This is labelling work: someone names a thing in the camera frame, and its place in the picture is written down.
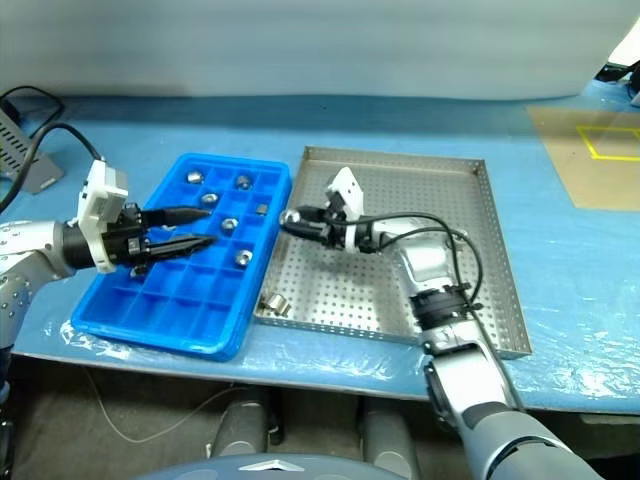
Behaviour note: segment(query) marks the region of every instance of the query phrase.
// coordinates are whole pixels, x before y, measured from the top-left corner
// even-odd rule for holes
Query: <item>black cord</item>
[[[455,228],[450,228],[450,230],[451,230],[451,233],[453,233],[454,236],[458,237],[460,240],[462,240],[463,242],[465,242],[469,246],[469,248],[473,252],[473,256],[475,257],[475,260],[476,260],[476,265],[477,265],[477,269],[478,269],[478,277],[476,279],[476,284],[475,284],[475,286],[473,288],[473,292],[471,293],[471,297],[469,297],[469,302],[468,302],[470,304],[473,304],[476,301],[476,298],[478,298],[478,293],[480,292],[480,287],[482,285],[482,280],[484,279],[484,268],[482,266],[482,258],[480,257],[480,252],[478,251],[478,248],[476,247],[476,245],[471,241],[471,239],[467,235],[465,235],[464,233],[462,233],[459,230],[456,230]],[[381,243],[376,251],[381,252],[385,248],[389,247],[390,245],[393,245],[394,243],[402,240],[403,238],[407,238],[407,237],[410,237],[410,236],[413,236],[413,235],[417,235],[419,233],[444,232],[444,231],[445,231],[445,229],[442,228],[442,227],[416,228],[415,230],[411,230],[409,232],[402,233],[400,235],[397,235],[397,236],[387,240],[386,242]]]
[[[35,136],[36,132],[42,126],[46,125],[49,122],[53,122],[55,119],[59,118],[64,113],[65,105],[64,105],[64,102],[62,101],[62,99],[60,97],[58,97],[57,95],[54,95],[53,93],[49,93],[46,90],[42,90],[41,88],[34,87],[34,86],[31,86],[31,85],[20,85],[18,87],[10,88],[9,90],[7,90],[6,92],[4,92],[3,94],[0,95],[0,102],[2,102],[2,100],[6,99],[12,93],[17,92],[19,90],[34,90],[34,91],[44,95],[45,97],[50,98],[51,100],[56,102],[56,104],[58,105],[56,110],[51,115],[49,115],[49,117],[47,117],[47,119],[44,122],[42,122],[40,124],[40,126],[38,128],[36,128],[36,130],[31,135],[29,135],[29,138],[33,138]]]
[[[62,129],[71,133],[74,137],[76,137],[80,142],[85,146],[85,148],[91,153],[91,156],[96,160],[101,160],[102,156],[98,153],[91,142],[87,140],[87,138],[82,135],[75,127],[72,127],[68,123],[56,122],[56,123],[47,123],[40,127],[35,135],[33,136],[33,142],[31,146],[27,150],[27,153],[24,155],[24,163],[22,164],[22,168],[20,172],[16,176],[16,179],[13,181],[11,188],[4,196],[2,201],[0,202],[0,213],[4,212],[5,209],[11,204],[13,199],[18,195],[18,192],[22,188],[25,179],[27,178],[27,174],[29,173],[29,168],[31,168],[31,164],[35,160],[36,152],[42,143],[44,137],[52,130]]]
[[[352,225],[369,225],[374,222],[380,222],[383,220],[392,220],[394,218],[426,218],[427,220],[431,220],[441,225],[444,229],[444,232],[447,234],[451,245],[451,252],[453,258],[453,271],[456,275],[456,282],[458,285],[462,285],[464,282],[462,281],[462,276],[460,275],[460,265],[458,264],[458,250],[456,249],[456,242],[453,238],[453,233],[451,232],[451,228],[449,225],[436,215],[432,215],[430,213],[424,212],[398,212],[398,213],[389,213],[386,215],[375,215],[372,217],[366,217],[358,220],[335,220],[331,217],[326,217],[325,222],[330,225],[339,226],[339,227],[349,227]]]
[[[482,271],[482,267],[481,267],[481,262],[480,262],[480,254],[477,250],[477,248],[475,248],[475,245],[473,244],[473,242],[471,242],[466,235],[462,234],[462,232],[459,232],[457,230],[451,229],[449,227],[449,225],[447,225],[447,223],[442,220],[440,217],[437,217],[435,215],[431,215],[429,213],[422,213],[422,212],[399,212],[399,213],[390,213],[387,215],[376,215],[373,217],[367,217],[367,218],[363,218],[363,219],[358,219],[358,220],[335,220],[332,219],[330,217],[325,218],[325,221],[329,224],[335,225],[335,226],[342,226],[342,227],[348,227],[348,226],[352,226],[352,225],[368,225],[368,224],[372,224],[374,222],[380,222],[383,220],[391,220],[394,218],[426,218],[428,220],[432,220],[438,224],[440,224],[442,226],[442,230],[443,232],[445,232],[447,234],[447,237],[449,239],[450,245],[451,245],[451,252],[452,252],[452,257],[453,257],[453,265],[454,265],[454,271],[456,274],[456,281],[458,282],[459,285],[462,285],[462,280],[460,278],[460,268],[458,265],[458,251],[456,249],[456,244],[455,244],[455,240],[453,238],[454,234],[457,234],[457,236],[459,236],[460,238],[462,238],[463,240],[466,241],[467,245],[469,245],[469,247],[471,248],[471,250],[474,252],[474,256],[476,256],[476,259],[478,260],[478,272]],[[402,238],[406,238],[410,235],[415,235],[418,233],[418,231],[440,231],[440,229],[437,230],[426,230],[428,228],[436,228],[437,227],[424,227],[424,229],[422,228],[418,228],[416,230],[412,230],[406,233],[403,233],[401,235],[398,235],[396,237],[393,237],[392,239],[388,240],[387,242],[385,242],[384,244],[380,245],[379,250],[388,247],[390,244],[397,242],[398,240],[400,240],[400,237]],[[476,284],[476,289],[479,290],[479,285],[480,282],[478,282]],[[469,305],[469,307],[472,306],[473,302],[471,300],[471,298],[467,297],[465,292],[462,292],[462,295],[464,296],[467,305]],[[507,384],[507,387],[509,388],[510,392],[511,392],[511,396],[513,397],[513,401],[516,404],[516,408],[521,411],[524,412],[524,405],[522,403],[522,400],[520,399],[520,395],[518,394],[517,390],[515,389],[515,386],[513,385],[513,382],[511,381],[511,377],[509,377],[509,374],[504,366],[504,363],[502,362],[502,359],[498,356],[495,347],[493,346],[493,343],[491,342],[491,339],[489,338],[489,335],[487,335],[486,330],[484,329],[484,325],[482,325],[482,322],[480,321],[480,318],[478,317],[478,314],[475,312],[475,310],[473,310],[473,308],[469,308],[469,311],[471,312],[471,316],[474,318],[474,320],[478,323],[480,331],[482,332],[482,336],[484,337],[485,343],[487,344],[487,348],[489,349],[489,351],[491,352],[491,354],[493,355],[493,357],[496,359],[496,363],[498,364],[498,368],[500,369],[500,374],[502,376],[502,378],[504,379],[505,383]]]

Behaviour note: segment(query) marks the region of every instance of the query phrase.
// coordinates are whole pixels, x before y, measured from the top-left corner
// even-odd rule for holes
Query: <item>gray device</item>
[[[0,172],[4,176],[15,180],[30,145],[31,139],[0,109]],[[29,193],[41,192],[63,175],[62,169],[48,155],[38,153],[22,189]]]

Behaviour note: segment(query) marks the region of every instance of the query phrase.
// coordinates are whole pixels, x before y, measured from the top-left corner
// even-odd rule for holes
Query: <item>ice cube tray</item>
[[[198,171],[201,184],[187,174]],[[246,176],[250,188],[236,185]],[[193,205],[211,208],[210,217],[173,231],[154,228],[153,242],[186,233],[210,234],[217,241],[189,258],[153,266],[143,278],[118,268],[98,275],[75,309],[74,328],[224,361],[238,351],[251,318],[262,277],[278,233],[291,177],[285,164],[218,155],[185,154],[172,167],[145,208]],[[202,195],[218,202],[205,205]],[[267,205],[266,215],[258,207]],[[226,218],[238,220],[230,236],[221,229]],[[246,268],[235,262],[239,250],[253,253]]]

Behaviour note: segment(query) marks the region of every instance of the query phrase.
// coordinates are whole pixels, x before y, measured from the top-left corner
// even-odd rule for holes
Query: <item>yellow tape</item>
[[[609,132],[629,132],[633,136],[635,136],[638,140],[640,140],[640,128],[632,128],[632,127],[603,127],[600,125],[576,125],[576,130],[578,130],[578,134],[585,146],[589,150],[591,154],[591,158],[594,160],[614,160],[618,162],[640,162],[640,156],[631,156],[631,155],[601,155],[598,153],[598,150],[589,139],[589,136],[586,134],[586,130],[595,130],[598,132],[609,131]]]

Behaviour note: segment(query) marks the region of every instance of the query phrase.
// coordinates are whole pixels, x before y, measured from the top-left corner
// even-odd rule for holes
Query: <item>perforated metal tray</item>
[[[483,160],[307,147],[289,206],[322,205],[324,189],[343,166],[353,170],[368,215],[417,210],[435,213],[474,240],[485,270],[478,301],[487,333],[501,356],[531,353],[502,231]],[[460,254],[461,273],[473,283],[471,252]],[[419,330],[395,272],[383,255],[327,250],[280,234],[261,298],[278,293],[291,305],[287,317],[258,302],[261,321],[342,335],[413,343]]]

